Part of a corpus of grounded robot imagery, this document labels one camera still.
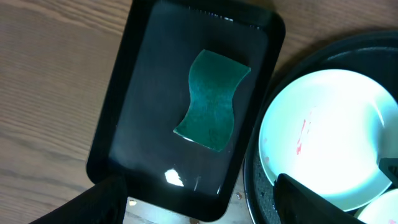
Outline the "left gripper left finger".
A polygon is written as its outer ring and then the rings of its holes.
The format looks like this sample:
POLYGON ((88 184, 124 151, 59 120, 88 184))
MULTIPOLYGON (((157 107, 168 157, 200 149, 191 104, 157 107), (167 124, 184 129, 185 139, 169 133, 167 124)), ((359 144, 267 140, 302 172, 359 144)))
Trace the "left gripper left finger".
POLYGON ((31 224, 122 224, 126 203, 125 178, 113 175, 31 224))

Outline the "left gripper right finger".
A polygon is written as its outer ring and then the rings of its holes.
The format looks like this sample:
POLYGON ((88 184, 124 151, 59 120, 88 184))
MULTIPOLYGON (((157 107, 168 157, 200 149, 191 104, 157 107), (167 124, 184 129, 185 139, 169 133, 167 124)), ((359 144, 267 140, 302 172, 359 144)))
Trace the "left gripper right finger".
POLYGON ((363 224, 287 174, 274 183, 274 203, 282 224, 363 224))

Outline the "light blue plate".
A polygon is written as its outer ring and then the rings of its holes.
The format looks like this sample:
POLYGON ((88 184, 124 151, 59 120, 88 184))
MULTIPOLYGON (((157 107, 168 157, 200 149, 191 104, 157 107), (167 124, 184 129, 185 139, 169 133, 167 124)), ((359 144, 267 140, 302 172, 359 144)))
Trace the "light blue plate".
POLYGON ((304 75, 271 101, 259 132, 270 183, 287 174, 350 211, 392 184, 379 169, 397 155, 397 102, 378 82, 349 70, 304 75))
POLYGON ((397 189, 390 190, 357 211, 355 217, 364 223, 397 224, 397 189))

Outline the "green scouring sponge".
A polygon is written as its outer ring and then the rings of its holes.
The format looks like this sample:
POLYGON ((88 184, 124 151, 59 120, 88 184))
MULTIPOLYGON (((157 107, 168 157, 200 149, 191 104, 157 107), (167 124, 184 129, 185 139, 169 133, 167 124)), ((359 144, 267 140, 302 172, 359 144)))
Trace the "green scouring sponge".
POLYGON ((220 152, 234 130, 233 96, 251 68, 210 50, 202 50, 188 74, 190 104, 174 133, 220 152))

